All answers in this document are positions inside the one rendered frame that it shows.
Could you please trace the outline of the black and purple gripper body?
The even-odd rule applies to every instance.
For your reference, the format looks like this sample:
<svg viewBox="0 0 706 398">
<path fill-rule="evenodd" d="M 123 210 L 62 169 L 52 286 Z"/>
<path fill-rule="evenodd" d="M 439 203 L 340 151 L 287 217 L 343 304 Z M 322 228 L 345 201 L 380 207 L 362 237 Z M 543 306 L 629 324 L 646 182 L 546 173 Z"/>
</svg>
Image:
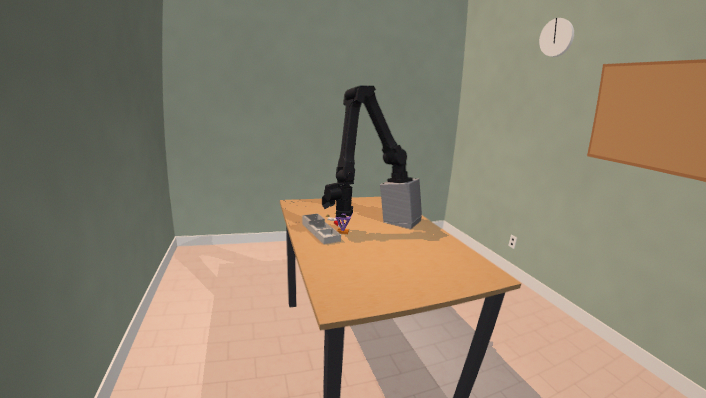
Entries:
<svg viewBox="0 0 706 398">
<path fill-rule="evenodd" d="M 353 206 L 351 206 L 352 198 L 347 199 L 347 201 L 346 201 L 346 199 L 343 199 L 343 200 L 344 200 L 344 211 L 336 210 L 336 217 L 346 218 L 346 215 L 351 216 L 353 213 Z M 346 214 L 346 215 L 341 215 L 342 213 Z"/>
</svg>

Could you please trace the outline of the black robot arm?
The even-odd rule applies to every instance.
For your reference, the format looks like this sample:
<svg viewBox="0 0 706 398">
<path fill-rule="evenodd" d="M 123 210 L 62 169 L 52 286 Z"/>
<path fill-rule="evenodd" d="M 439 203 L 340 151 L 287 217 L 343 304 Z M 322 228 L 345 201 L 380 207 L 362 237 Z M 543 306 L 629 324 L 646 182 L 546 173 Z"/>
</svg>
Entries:
<svg viewBox="0 0 706 398">
<path fill-rule="evenodd" d="M 335 205 L 336 201 L 336 210 L 344 211 L 343 199 L 347 201 L 347 199 L 352 198 L 352 186 L 350 186 L 350 184 L 354 184 L 354 154 L 361 103 L 364 103 L 381 140 L 384 162 L 389 165 L 398 166 L 392 166 L 392 179 L 389 178 L 387 181 L 393 183 L 413 181 L 413 178 L 408 179 L 408 172 L 406 172 L 407 153 L 400 145 L 397 145 L 394 140 L 377 102 L 375 90 L 374 86 L 357 86 L 346 90 L 344 94 L 343 104 L 346 105 L 346 110 L 341 153 L 336 169 L 337 183 L 325 186 L 324 196 L 322 197 L 322 206 L 324 209 Z"/>
</svg>

